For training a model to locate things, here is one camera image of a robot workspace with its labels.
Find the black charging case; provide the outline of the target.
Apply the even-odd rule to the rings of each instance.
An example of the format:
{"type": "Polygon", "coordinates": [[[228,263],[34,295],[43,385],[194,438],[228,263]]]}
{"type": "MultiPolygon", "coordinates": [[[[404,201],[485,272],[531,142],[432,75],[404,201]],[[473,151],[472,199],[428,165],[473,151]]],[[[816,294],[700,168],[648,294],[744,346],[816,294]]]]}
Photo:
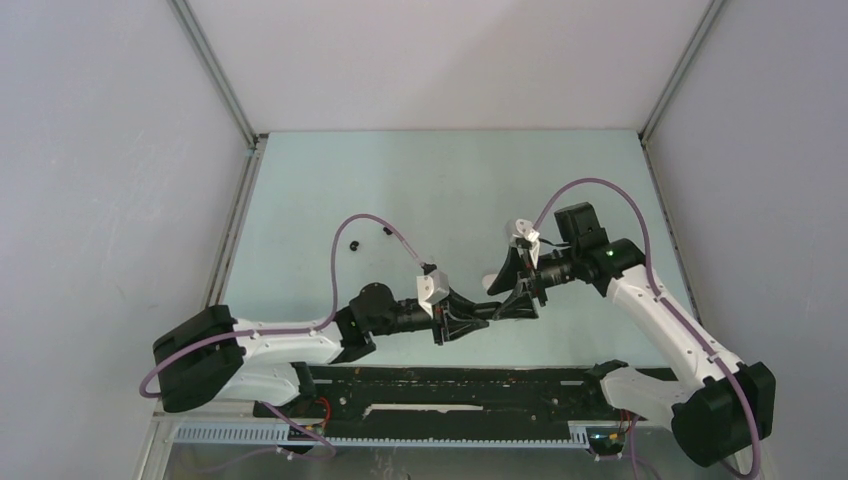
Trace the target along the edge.
{"type": "Polygon", "coordinates": [[[487,302],[480,304],[476,312],[479,318],[490,321],[497,318],[500,306],[499,302],[487,302]]]}

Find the white charging case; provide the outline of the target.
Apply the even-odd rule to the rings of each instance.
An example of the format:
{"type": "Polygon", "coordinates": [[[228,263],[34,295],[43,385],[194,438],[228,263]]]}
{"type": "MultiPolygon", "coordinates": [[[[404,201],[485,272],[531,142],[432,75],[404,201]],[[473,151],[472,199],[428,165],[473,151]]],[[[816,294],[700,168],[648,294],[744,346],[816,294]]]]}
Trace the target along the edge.
{"type": "Polygon", "coordinates": [[[487,292],[488,295],[493,295],[493,288],[494,288],[495,281],[497,280],[497,278],[498,278],[497,274],[487,274],[487,275],[483,276],[482,285],[483,285],[484,290],[487,292]]]}

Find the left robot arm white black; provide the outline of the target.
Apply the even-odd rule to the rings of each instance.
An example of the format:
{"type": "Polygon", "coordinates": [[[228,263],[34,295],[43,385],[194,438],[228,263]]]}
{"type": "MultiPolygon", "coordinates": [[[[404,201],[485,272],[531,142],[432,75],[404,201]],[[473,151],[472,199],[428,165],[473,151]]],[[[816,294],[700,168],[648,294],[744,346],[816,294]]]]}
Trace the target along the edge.
{"type": "Polygon", "coordinates": [[[211,401],[244,400],[304,416],[316,403],[311,366],[359,360],[375,351],[377,336],[428,331],[437,344],[453,341],[488,327],[498,306],[450,293],[424,308],[371,283],[324,329],[309,333],[293,323],[238,319],[228,306],[213,305],[154,342],[162,406],[182,413],[211,401]]]}

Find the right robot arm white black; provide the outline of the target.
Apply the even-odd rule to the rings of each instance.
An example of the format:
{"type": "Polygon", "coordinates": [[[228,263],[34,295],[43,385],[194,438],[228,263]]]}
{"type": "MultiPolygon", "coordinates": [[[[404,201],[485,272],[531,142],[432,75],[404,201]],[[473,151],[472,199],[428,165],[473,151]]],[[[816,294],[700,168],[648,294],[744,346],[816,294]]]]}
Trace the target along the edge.
{"type": "Polygon", "coordinates": [[[626,410],[652,421],[702,467],[767,439],[776,396],[771,370],[745,363],[710,335],[661,284],[645,252],[629,239],[609,240],[591,204],[560,209],[555,220],[564,245],[547,254],[531,221],[507,223],[507,258],[483,280],[489,295],[508,295],[497,316],[542,307],[548,289],[581,281],[627,313],[674,374],[660,380],[623,361],[597,364],[581,392],[585,411],[606,418],[626,410]]]}

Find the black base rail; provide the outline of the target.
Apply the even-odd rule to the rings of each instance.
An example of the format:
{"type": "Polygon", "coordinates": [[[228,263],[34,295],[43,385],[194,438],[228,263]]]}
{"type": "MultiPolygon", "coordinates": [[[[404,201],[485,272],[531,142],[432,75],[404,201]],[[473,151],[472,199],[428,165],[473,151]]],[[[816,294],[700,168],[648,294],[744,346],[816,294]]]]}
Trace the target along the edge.
{"type": "Polygon", "coordinates": [[[571,427],[623,429],[587,368],[315,366],[315,393],[279,411],[333,436],[566,438],[571,427]]]}

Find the left aluminium frame post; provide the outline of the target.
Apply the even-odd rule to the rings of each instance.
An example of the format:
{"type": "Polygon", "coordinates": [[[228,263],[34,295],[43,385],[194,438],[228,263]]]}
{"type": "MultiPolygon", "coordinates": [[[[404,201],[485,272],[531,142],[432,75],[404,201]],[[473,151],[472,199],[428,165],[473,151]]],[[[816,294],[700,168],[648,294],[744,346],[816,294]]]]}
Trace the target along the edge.
{"type": "Polygon", "coordinates": [[[248,148],[254,149],[258,134],[251,125],[245,109],[218,59],[190,1],[168,0],[177,22],[193,48],[213,88],[248,148]]]}

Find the aluminium frame post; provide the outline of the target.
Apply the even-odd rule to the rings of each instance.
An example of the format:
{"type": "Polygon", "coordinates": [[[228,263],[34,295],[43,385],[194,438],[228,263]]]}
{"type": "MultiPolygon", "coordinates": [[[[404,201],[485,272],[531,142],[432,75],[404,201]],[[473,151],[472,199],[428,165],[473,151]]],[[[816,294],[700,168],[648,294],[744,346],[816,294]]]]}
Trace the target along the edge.
{"type": "Polygon", "coordinates": [[[168,0],[177,22],[193,48],[213,88],[248,148],[254,149],[258,134],[251,125],[245,109],[218,59],[190,1],[168,0]]]}
{"type": "Polygon", "coordinates": [[[650,144],[651,139],[663,121],[668,108],[673,102],[679,89],[682,87],[689,71],[695,64],[698,55],[707,43],[716,24],[720,21],[720,18],[728,4],[729,1],[727,0],[710,0],[708,2],[700,20],[687,41],[683,52],[672,69],[660,96],[650,110],[647,119],[639,131],[639,139],[643,147],[647,147],[650,144]]]}

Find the right aluminium frame post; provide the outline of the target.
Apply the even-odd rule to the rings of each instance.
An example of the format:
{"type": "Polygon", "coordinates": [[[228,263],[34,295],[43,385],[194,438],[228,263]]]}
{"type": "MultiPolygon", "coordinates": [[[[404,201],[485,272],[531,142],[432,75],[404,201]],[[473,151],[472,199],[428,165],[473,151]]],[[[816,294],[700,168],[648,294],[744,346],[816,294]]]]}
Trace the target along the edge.
{"type": "Polygon", "coordinates": [[[647,119],[639,131],[639,139],[643,147],[647,147],[650,144],[651,139],[663,121],[668,108],[673,102],[679,89],[682,87],[689,71],[695,64],[698,55],[707,43],[716,24],[720,21],[720,18],[728,4],[729,1],[727,0],[710,0],[708,2],[700,20],[687,41],[683,52],[672,69],[660,96],[650,110],[647,119]]]}

